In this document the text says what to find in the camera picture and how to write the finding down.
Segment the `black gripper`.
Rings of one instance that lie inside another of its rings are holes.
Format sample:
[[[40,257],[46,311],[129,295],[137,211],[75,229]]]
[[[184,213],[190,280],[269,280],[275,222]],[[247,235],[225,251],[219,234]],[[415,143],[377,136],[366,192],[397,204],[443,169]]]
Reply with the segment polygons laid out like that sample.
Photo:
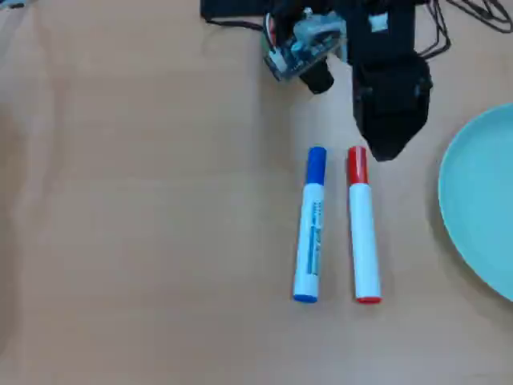
[[[395,159],[427,122],[433,83],[426,60],[414,54],[360,63],[353,66],[352,80],[360,134],[375,160]],[[394,117],[387,123],[387,116]]]

